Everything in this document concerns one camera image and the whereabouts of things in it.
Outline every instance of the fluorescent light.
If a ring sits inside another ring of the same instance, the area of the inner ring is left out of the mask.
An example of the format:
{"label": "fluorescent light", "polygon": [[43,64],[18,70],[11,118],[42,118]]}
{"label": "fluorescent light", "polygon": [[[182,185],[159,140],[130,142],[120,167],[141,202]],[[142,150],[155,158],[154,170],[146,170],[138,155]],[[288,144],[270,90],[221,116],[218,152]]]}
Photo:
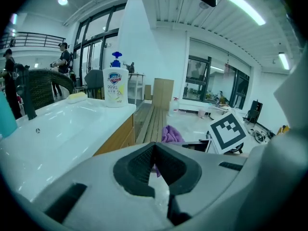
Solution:
{"label": "fluorescent light", "polygon": [[58,0],[58,3],[64,6],[64,5],[67,5],[67,0]]}
{"label": "fluorescent light", "polygon": [[13,14],[13,24],[15,25],[17,23],[17,14]]}
{"label": "fluorescent light", "polygon": [[257,11],[253,7],[251,7],[245,0],[229,0],[233,2],[235,5],[244,10],[254,21],[259,25],[264,25],[265,20],[258,14]]}
{"label": "fluorescent light", "polygon": [[279,57],[280,57],[280,60],[283,64],[283,67],[286,69],[286,70],[290,70],[290,66],[288,64],[288,60],[287,60],[287,56],[285,55],[285,53],[283,52],[280,52],[279,53]]}
{"label": "fluorescent light", "polygon": [[224,72],[224,71],[225,71],[225,70],[223,70],[223,69],[221,69],[221,68],[218,68],[218,67],[213,67],[213,66],[211,66],[211,68],[214,68],[214,69],[220,70],[220,71],[222,71],[222,72]]}

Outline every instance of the person wearing cap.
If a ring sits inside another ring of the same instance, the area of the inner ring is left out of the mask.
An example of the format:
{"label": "person wearing cap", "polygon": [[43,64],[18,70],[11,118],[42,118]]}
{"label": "person wearing cap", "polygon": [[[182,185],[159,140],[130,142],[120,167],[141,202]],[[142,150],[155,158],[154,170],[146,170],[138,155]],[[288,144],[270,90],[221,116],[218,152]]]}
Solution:
{"label": "person wearing cap", "polygon": [[6,62],[3,72],[0,73],[0,77],[4,78],[6,99],[11,107],[15,119],[18,119],[22,117],[22,115],[20,113],[15,81],[13,79],[15,60],[12,57],[12,54],[13,53],[11,49],[7,49],[6,52],[3,54],[3,57],[6,58]]}
{"label": "person wearing cap", "polygon": [[[67,43],[59,44],[59,47],[60,47],[60,51],[62,51],[62,54],[60,56],[61,61],[54,63],[52,66],[58,67],[59,72],[62,73],[62,74],[65,74],[65,73],[67,73],[68,66],[69,66],[69,52],[67,51]],[[52,82],[53,93],[54,93],[54,96],[57,98],[56,88],[59,92],[60,99],[62,99],[62,92],[61,92],[61,89],[59,87],[59,84]]]}

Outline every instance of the black cap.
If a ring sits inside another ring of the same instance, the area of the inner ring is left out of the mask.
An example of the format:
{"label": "black cap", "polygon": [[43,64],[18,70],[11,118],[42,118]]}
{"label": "black cap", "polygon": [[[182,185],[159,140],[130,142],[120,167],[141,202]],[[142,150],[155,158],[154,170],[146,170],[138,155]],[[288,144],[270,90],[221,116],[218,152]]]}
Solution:
{"label": "black cap", "polygon": [[62,44],[58,44],[58,46],[60,47],[60,46],[62,46],[62,45],[64,45],[65,46],[65,48],[67,49],[67,43],[62,43]]}
{"label": "black cap", "polygon": [[7,50],[5,51],[5,53],[3,54],[3,57],[5,57],[6,54],[12,55],[12,50],[11,50],[11,49],[7,49]]}

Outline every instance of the cardboard box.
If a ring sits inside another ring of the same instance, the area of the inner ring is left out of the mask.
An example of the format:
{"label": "cardboard box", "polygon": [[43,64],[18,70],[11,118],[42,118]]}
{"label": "cardboard box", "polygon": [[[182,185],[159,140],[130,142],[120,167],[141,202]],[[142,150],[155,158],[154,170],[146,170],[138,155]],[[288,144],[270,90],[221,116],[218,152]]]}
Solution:
{"label": "cardboard box", "polygon": [[151,85],[145,85],[145,87],[144,87],[144,99],[145,100],[152,100]]}
{"label": "cardboard box", "polygon": [[172,99],[174,80],[155,78],[152,104],[164,110],[169,110]]}

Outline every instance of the white sink basin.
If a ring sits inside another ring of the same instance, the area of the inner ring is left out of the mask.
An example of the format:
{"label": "white sink basin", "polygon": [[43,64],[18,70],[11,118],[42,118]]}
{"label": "white sink basin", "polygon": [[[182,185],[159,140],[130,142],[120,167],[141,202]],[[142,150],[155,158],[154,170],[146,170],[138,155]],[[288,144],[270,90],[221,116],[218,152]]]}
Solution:
{"label": "white sink basin", "polygon": [[93,156],[133,114],[136,106],[105,107],[103,100],[66,100],[17,120],[18,129],[0,141],[0,163],[12,190],[32,201],[48,184]]}

